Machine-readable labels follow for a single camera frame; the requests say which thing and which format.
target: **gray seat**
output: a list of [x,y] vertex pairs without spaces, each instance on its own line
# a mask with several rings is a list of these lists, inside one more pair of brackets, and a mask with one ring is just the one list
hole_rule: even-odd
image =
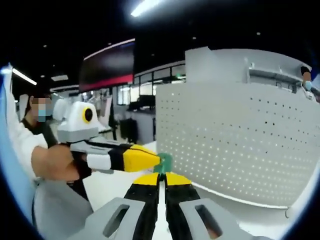
[[46,240],[65,240],[80,231],[93,213],[88,201],[65,182],[41,181],[33,200],[33,222]]

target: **desk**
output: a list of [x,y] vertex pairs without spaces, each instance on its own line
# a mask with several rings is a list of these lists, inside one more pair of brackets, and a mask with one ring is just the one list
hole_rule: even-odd
[[[155,141],[144,146],[154,152],[157,151]],[[289,219],[286,218],[286,211],[283,209],[269,209],[236,202],[210,193],[196,183],[192,184],[201,198],[210,198],[231,212],[243,230],[254,236],[266,236],[279,240],[289,230],[309,201],[309,197],[317,184],[319,169],[318,166],[299,199],[287,212]],[[84,179],[84,187],[93,211],[101,208],[115,197],[123,198],[133,181],[145,173],[150,173],[150,171],[133,173],[114,171],[112,175],[94,172],[90,177]],[[170,239],[169,234],[166,237],[162,236],[162,239]]]

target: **black ceiling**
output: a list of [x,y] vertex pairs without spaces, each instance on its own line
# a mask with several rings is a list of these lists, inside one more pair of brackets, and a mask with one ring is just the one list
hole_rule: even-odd
[[[318,56],[319,40],[313,31],[317,15],[305,1],[301,5],[284,0],[166,0],[134,18],[130,13],[139,2],[12,5],[2,30],[8,36],[1,46],[4,61],[53,88],[78,84],[84,57],[131,38],[136,38],[136,73],[183,60],[185,50],[202,46],[267,50],[310,65],[314,64],[311,52]],[[56,75],[67,75],[69,80],[54,82],[51,77]],[[16,98],[32,87],[13,77]]]

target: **green object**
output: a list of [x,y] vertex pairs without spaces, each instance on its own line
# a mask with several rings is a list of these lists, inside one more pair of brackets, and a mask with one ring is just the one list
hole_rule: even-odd
[[161,158],[161,163],[154,166],[153,172],[164,175],[165,173],[171,172],[172,170],[172,156],[168,153],[159,153],[158,156]]

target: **white perforated wall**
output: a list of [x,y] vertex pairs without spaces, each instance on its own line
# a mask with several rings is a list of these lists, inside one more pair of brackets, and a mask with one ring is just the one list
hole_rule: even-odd
[[291,206],[320,155],[320,106],[257,83],[157,87],[157,152],[173,171],[229,197]]

